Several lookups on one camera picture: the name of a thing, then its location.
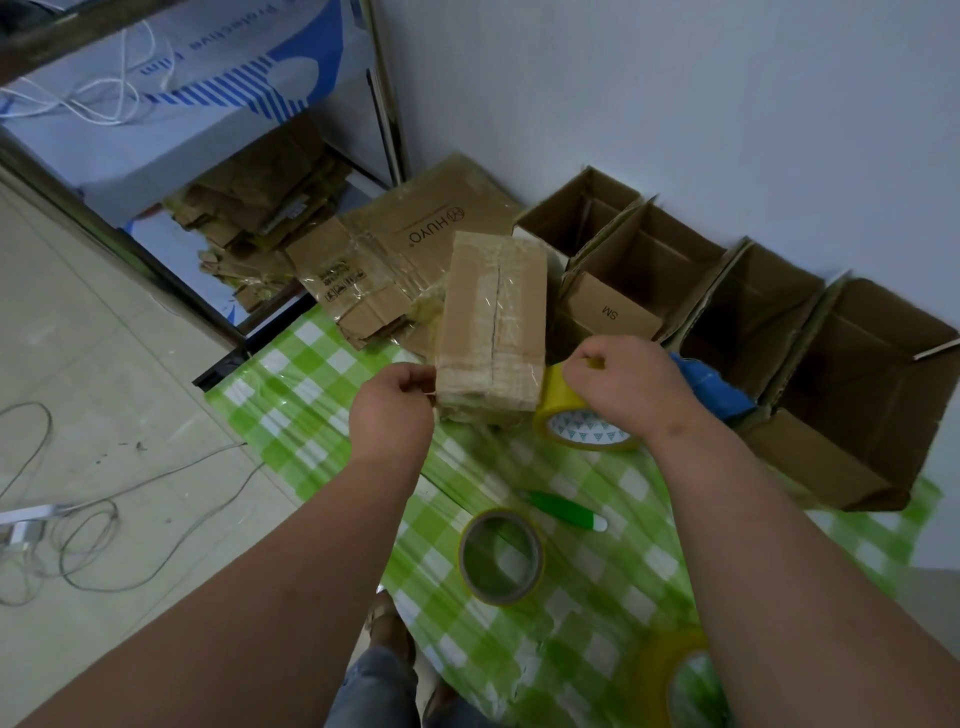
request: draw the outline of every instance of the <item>green checkered tablecloth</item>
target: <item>green checkered tablecloth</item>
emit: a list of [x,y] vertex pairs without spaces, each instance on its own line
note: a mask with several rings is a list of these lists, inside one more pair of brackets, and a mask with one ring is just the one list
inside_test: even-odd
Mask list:
[[[317,307],[207,400],[307,499],[347,462],[348,410],[360,384],[412,358],[394,345],[355,352]],[[556,522],[512,486],[571,498],[610,529]],[[939,497],[921,480],[899,514],[810,516],[891,592]],[[546,549],[536,592],[505,609],[472,598],[455,566],[469,519],[500,506],[535,522]],[[529,425],[505,432],[438,425],[382,581],[444,679],[488,716],[525,725],[633,724],[636,646],[651,628],[698,623],[669,499],[649,455],[567,449]],[[681,683],[696,693],[690,699],[701,715],[717,715],[709,670]]]

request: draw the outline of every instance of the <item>flattened cardboard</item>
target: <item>flattened cardboard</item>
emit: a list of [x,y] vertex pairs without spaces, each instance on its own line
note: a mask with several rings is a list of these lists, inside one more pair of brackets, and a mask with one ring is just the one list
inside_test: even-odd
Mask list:
[[537,242],[457,233],[436,346],[442,417],[505,425],[537,408],[546,266]]
[[914,356],[956,329],[865,279],[817,320],[769,420],[745,428],[762,459],[834,507],[899,510],[960,378],[960,350]]
[[[726,250],[648,203],[567,271],[559,310],[591,333],[663,341],[695,319],[745,247]],[[588,297],[580,292],[585,287]],[[661,323],[651,334],[655,320]]]
[[783,365],[824,282],[753,241],[669,346],[699,359],[757,401]]
[[[442,281],[456,231],[506,234],[518,205],[466,157],[453,155],[366,206],[318,226],[287,248],[308,291],[355,343],[406,315],[413,301]],[[332,301],[329,276],[352,260]]]
[[548,198],[520,214],[514,223],[514,236],[546,244],[549,279],[558,288],[568,261],[604,240],[642,203],[643,198],[635,189],[598,169],[586,167]]

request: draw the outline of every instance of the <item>electrical wire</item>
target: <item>electrical wire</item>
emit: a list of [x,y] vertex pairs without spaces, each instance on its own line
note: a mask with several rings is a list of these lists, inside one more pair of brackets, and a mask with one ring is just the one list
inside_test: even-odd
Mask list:
[[[6,409],[0,410],[0,419],[14,410],[31,406],[40,408],[46,418],[43,437],[40,439],[39,445],[37,445],[30,457],[20,467],[10,482],[4,486],[3,492],[0,493],[0,497],[3,497],[3,495],[10,490],[13,484],[20,478],[22,474],[24,474],[30,464],[40,456],[40,454],[50,443],[53,436],[53,414],[45,404],[39,401],[21,402],[19,404],[11,405]],[[177,550],[198,528],[200,528],[204,523],[209,521],[218,513],[226,509],[241,496],[247,485],[253,479],[253,476],[256,475],[256,473],[263,467],[263,463],[260,463],[250,471],[246,479],[232,496],[197,518],[177,539],[173,547],[166,552],[166,555],[160,561],[159,565],[142,579],[138,579],[130,584],[110,587],[83,584],[74,579],[73,575],[93,564],[116,538],[121,522],[120,508],[116,503],[117,498],[144,488],[151,483],[156,483],[158,480],[167,477],[168,475],[180,473],[188,468],[192,468],[195,465],[199,465],[208,458],[220,454],[221,452],[240,448],[244,445],[246,445],[246,443],[232,443],[230,445],[225,445],[221,448],[217,448],[211,452],[208,452],[206,455],[202,455],[186,465],[181,465],[172,470],[165,471],[164,473],[153,475],[145,480],[134,483],[131,486],[122,488],[115,493],[111,493],[107,496],[91,498],[90,500],[86,500],[81,503],[66,506],[56,517],[47,520],[50,523],[50,528],[46,534],[45,540],[41,541],[40,544],[34,544],[26,551],[10,551],[9,549],[2,548],[0,546],[0,567],[3,567],[6,564],[12,564],[20,571],[24,581],[24,596],[19,599],[10,599],[0,596],[0,605],[8,607],[22,607],[26,604],[29,604],[39,594],[43,580],[45,579],[60,578],[63,579],[73,589],[81,592],[94,592],[98,594],[119,594],[121,592],[129,592],[147,584],[160,573],[160,571],[174,557],[174,554],[177,553]],[[92,544],[83,549],[76,549],[72,547],[75,542],[80,540],[80,536],[84,532],[95,534],[92,539]],[[40,545],[44,543],[47,544],[54,553],[54,557],[57,562],[57,567],[55,570],[47,568],[47,566],[44,564],[44,560],[40,557],[39,548]],[[79,558],[79,561],[68,566],[68,560],[72,560],[74,558]]]
[[[57,12],[64,12],[66,8],[55,5],[54,3],[46,2],[46,0],[31,0],[35,5],[39,5],[43,8],[48,8]],[[127,60],[127,41],[128,41],[128,29],[124,29],[120,32],[120,70],[116,77],[106,76],[103,78],[97,78],[89,83],[80,85],[77,88],[74,88],[72,91],[67,93],[65,96],[59,96],[53,91],[45,88],[44,86],[38,84],[33,79],[30,79],[26,76],[22,77],[20,81],[29,84],[46,94],[47,98],[38,99],[35,96],[18,91],[14,88],[4,86],[0,88],[0,93],[8,94],[14,99],[21,99],[23,101],[30,102],[36,106],[32,109],[24,109],[20,111],[7,111],[0,113],[0,120],[2,119],[18,119],[26,118],[30,116],[40,116],[45,113],[49,113],[54,109],[63,107],[75,114],[76,116],[83,119],[83,121],[94,124],[96,126],[119,126],[121,124],[127,124],[135,116],[140,107],[140,92],[127,79],[127,74],[131,71],[136,70],[141,65],[150,61],[155,55],[157,50],[156,44],[156,35],[160,35],[163,40],[166,42],[167,49],[169,50],[168,63],[169,67],[164,74],[163,78],[160,80],[160,90],[169,91],[173,86],[174,74],[177,71],[177,54],[174,51],[173,42],[170,40],[170,37],[161,33],[160,31],[154,31],[153,26],[149,20],[141,20],[139,25],[142,25],[146,30],[147,35],[150,38],[150,49],[144,54],[144,56],[136,61],[128,62]],[[103,85],[116,85],[117,86],[117,106],[116,111],[113,114],[105,114],[100,111],[93,109],[88,104],[80,101],[80,98],[90,92],[92,89],[97,88],[98,86]],[[128,93],[132,98],[132,104],[128,106],[128,109],[125,111],[125,104],[128,97]]]
[[39,407],[43,411],[43,416],[47,420],[46,426],[43,431],[43,438],[40,440],[40,444],[36,446],[36,449],[34,450],[33,454],[27,458],[27,461],[22,466],[20,466],[20,470],[16,472],[13,478],[11,478],[11,481],[4,486],[2,491],[0,491],[0,498],[2,498],[7,494],[7,491],[13,487],[13,483],[15,483],[20,478],[20,476],[24,473],[24,471],[26,471],[27,468],[30,467],[30,464],[34,462],[34,460],[38,455],[40,455],[40,451],[47,447],[47,445],[50,443],[50,438],[52,438],[54,435],[53,413],[51,413],[50,408],[47,407],[47,405],[41,401],[22,401],[20,404],[11,404],[9,407],[6,407],[0,410],[0,419],[3,419],[14,410],[22,409],[23,407]]

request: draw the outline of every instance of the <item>jeans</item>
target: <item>jeans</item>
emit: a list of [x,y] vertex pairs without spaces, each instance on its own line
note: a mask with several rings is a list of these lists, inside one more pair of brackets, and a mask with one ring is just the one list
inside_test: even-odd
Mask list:
[[[326,718],[326,728],[420,728],[414,702],[417,674],[386,647],[371,647],[347,670]],[[458,697],[435,710],[423,728],[495,728]]]

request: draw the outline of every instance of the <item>tiled floor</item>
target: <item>tiled floor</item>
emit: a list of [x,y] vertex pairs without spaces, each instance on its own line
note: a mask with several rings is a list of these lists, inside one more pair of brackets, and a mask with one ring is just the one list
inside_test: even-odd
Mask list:
[[[15,503],[28,488],[28,500],[109,493],[235,441],[190,384],[226,352],[225,345],[116,275],[98,253],[5,190],[0,190],[0,224],[5,238],[0,245],[0,409],[38,400],[55,418],[46,456],[4,504]],[[951,412],[960,409],[954,406]],[[0,487],[42,433],[36,409],[0,420]],[[953,424],[942,432],[945,456],[935,465],[943,486],[956,472],[960,451],[944,442],[960,442],[957,433],[960,426]],[[84,583],[117,586],[149,573],[184,529],[232,495],[254,465],[244,449],[232,449],[125,497],[117,537],[123,546],[84,570]],[[49,580],[32,603],[0,606],[0,728],[14,725],[98,656],[202,584],[297,503],[278,477],[263,470],[142,588],[100,595]],[[951,546],[958,543],[950,515],[960,518],[957,503],[960,497],[951,492],[924,545],[928,561],[943,561],[951,569],[960,568],[960,550]],[[0,598],[16,598],[21,588],[8,566],[0,565]],[[960,654],[960,573],[913,570],[902,601]],[[354,656],[365,644],[361,636]],[[422,657],[419,668],[421,675],[430,672]],[[432,684],[421,680],[421,706]]]

